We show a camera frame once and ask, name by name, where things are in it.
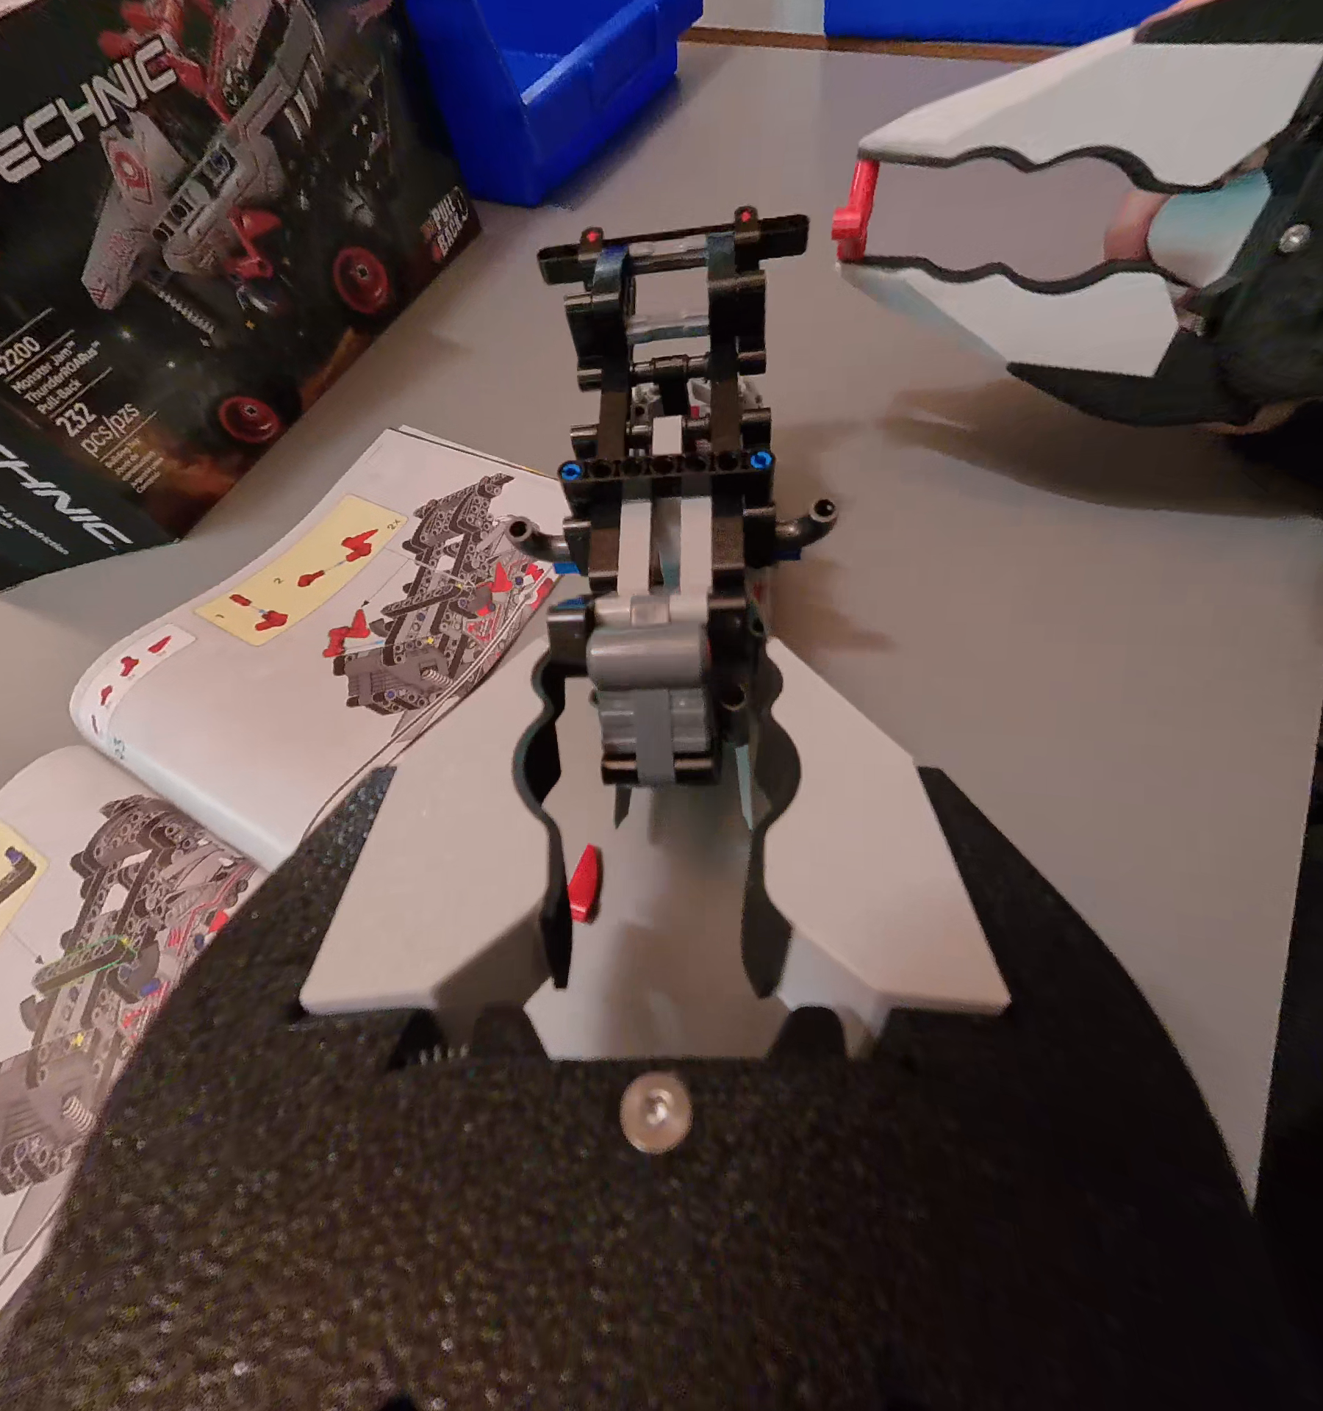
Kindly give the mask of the red toy claw piece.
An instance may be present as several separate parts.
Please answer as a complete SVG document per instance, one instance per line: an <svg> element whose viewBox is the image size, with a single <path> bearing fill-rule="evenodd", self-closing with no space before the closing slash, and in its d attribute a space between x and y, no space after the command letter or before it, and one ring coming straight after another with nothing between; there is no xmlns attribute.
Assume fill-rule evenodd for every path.
<svg viewBox="0 0 1323 1411"><path fill-rule="evenodd" d="M860 266L867 259L868 227L873 215L880 162L860 158L846 191L846 202L835 209L830 221L830 238L839 266Z"/></svg>

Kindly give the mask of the toy vehicle model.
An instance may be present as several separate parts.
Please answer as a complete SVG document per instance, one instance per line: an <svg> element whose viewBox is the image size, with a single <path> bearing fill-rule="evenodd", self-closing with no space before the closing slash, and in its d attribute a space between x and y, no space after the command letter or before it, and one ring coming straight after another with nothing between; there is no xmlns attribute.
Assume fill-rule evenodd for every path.
<svg viewBox="0 0 1323 1411"><path fill-rule="evenodd" d="M766 265L807 252L804 215L758 215L633 235L586 227L544 247L567 291L576 382L597 418L557 468L564 522L517 518L514 549L576 573L548 609L550 666L588 682L614 820L639 790L716 784L764 709L770 571L826 538L836 507L779 515L766 372Z"/></svg>

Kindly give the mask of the blue plastic bin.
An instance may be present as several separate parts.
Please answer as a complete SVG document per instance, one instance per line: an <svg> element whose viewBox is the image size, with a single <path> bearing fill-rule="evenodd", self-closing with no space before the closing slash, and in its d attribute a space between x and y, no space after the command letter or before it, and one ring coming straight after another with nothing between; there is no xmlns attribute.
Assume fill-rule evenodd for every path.
<svg viewBox="0 0 1323 1411"><path fill-rule="evenodd" d="M476 202L536 208L674 80L701 2L405 2Z"/></svg>
<svg viewBox="0 0 1323 1411"><path fill-rule="evenodd" d="M1068 47L1138 27L1173 2L824 2L830 38Z"/></svg>

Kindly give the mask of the grey desk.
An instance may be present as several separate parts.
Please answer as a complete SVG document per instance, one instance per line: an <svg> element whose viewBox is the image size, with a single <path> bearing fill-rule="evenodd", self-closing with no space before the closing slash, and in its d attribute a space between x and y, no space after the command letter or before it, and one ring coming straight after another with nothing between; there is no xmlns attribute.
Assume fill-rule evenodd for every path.
<svg viewBox="0 0 1323 1411"><path fill-rule="evenodd" d="M783 510L827 494L841 521L776 576L777 635L1090 923L1254 1182L1323 712L1318 506L1198 434L1073 413L844 284L829 222L858 140L996 63L691 41L677 66L552 203L486 205L189 538L0 596L0 788L73 743L89 662L273 546L382 431L557 466L586 409L541 247L805 212L763 387Z"/></svg>

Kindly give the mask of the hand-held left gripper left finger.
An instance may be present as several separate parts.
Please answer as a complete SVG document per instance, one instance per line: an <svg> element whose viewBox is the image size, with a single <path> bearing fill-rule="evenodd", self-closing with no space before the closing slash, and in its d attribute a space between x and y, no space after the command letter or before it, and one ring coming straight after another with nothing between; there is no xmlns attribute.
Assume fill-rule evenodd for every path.
<svg viewBox="0 0 1323 1411"><path fill-rule="evenodd" d="M564 676L513 659L397 760L300 992L314 1014L473 1017L567 987Z"/></svg>

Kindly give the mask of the instruction booklet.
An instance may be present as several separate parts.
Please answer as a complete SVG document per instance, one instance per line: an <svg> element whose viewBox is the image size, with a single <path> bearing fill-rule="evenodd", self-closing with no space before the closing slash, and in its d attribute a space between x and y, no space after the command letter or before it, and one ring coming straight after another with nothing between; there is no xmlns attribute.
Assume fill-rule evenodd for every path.
<svg viewBox="0 0 1323 1411"><path fill-rule="evenodd" d="M170 992L372 769L504 659L551 476L382 432L273 549L95 659L82 743L0 790L0 1319Z"/></svg>

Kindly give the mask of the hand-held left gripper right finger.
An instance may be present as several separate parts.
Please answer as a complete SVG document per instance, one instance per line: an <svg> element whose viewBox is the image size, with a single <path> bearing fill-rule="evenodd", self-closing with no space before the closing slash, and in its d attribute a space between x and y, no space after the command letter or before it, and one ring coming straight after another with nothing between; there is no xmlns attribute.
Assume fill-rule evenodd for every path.
<svg viewBox="0 0 1323 1411"><path fill-rule="evenodd" d="M741 963L755 997L836 1014L1001 1014L1010 994L913 756L786 647L764 647L739 765Z"/></svg>

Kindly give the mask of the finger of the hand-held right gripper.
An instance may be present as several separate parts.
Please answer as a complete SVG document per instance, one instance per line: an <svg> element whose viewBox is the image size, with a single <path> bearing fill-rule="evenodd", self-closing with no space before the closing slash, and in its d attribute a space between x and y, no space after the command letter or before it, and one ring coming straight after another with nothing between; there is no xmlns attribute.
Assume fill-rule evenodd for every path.
<svg viewBox="0 0 1323 1411"><path fill-rule="evenodd" d="M948 94L864 135L857 155L1023 171L1095 155L1152 191L1199 191L1292 121L1323 43L1152 43L1132 30Z"/></svg>
<svg viewBox="0 0 1323 1411"><path fill-rule="evenodd" d="M943 280L914 263L841 260L852 288L877 305L982 350L1005 368L1149 378L1180 331L1187 287L1158 266L1104 271L1064 291L986 272Z"/></svg>

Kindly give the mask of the dark toy set box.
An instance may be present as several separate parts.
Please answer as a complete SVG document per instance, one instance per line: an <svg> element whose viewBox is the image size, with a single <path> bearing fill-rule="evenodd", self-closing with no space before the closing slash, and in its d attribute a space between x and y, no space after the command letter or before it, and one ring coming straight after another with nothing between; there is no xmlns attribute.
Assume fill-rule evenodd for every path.
<svg viewBox="0 0 1323 1411"><path fill-rule="evenodd" d="M0 3L0 591L185 537L477 231L404 3Z"/></svg>

